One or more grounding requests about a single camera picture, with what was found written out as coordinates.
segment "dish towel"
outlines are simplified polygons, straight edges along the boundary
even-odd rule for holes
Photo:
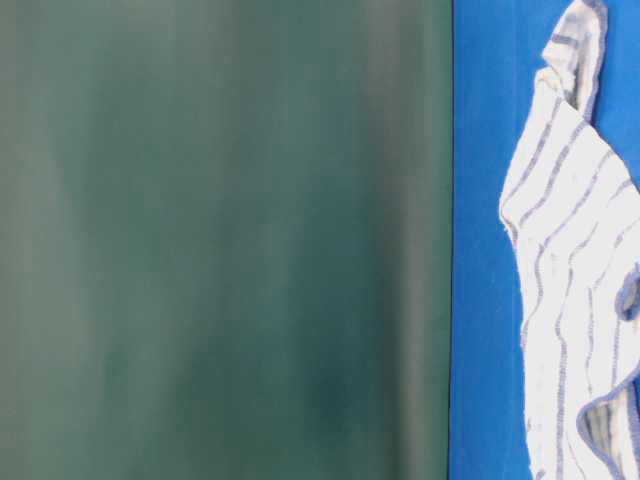
[[[640,478],[640,195],[590,125],[606,29],[601,1],[563,14],[500,197],[535,480]]]

